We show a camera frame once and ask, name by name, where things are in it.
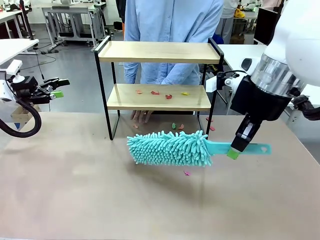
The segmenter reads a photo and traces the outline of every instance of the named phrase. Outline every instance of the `wooden shelf board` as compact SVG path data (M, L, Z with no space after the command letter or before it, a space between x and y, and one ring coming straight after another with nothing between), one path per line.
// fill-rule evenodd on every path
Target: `wooden shelf board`
M109 110L209 111L202 85L115 84L107 101Z
M99 53L102 62L218 64L209 43L109 41Z

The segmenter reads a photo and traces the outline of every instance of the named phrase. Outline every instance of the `human hand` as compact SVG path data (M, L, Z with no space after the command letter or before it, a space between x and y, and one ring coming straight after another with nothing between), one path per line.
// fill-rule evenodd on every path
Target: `human hand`
M149 121L149 118L153 111L139 111L139 110L134 110L131 113L131 119L139 122L140 124L142 123L147 123Z

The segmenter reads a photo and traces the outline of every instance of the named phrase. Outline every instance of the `gray pants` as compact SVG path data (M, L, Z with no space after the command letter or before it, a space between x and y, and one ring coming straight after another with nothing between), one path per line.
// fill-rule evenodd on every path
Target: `gray pants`
M219 24L216 27L215 34L223 38L224 44L230 43L232 27L234 25L234 18L220 18Z

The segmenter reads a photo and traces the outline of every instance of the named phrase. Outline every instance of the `finger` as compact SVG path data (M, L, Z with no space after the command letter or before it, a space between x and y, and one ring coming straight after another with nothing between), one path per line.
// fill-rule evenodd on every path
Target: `finger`
M131 119L131 120L134 119L135 114L136 114L136 111L133 110L132 113L131 113L131 116L130 116L130 119Z
M141 112L141 111L135 111L135 114L134 114L134 116L133 116L133 120L134 120L134 121L138 121L140 112Z
M153 113L154 111L148 111L147 114L146 114L146 117L145 117L145 120L144 122L147 123L149 121L149 118L151 116L151 114Z
M140 124L142 124L142 123L144 122L144 121L143 121L143 118L144 118L145 112L146 112L146 111L141 111L141 112L140 112L140 116L139 116L139 123L140 123Z

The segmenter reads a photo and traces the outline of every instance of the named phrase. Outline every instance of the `blue shirt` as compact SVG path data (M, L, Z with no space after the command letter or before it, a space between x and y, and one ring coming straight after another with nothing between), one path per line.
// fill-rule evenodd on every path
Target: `blue shirt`
M219 23L223 0L127 0L125 41L207 43ZM139 64L124 64L124 78L136 80ZM141 84L199 85L198 64L141 63Z

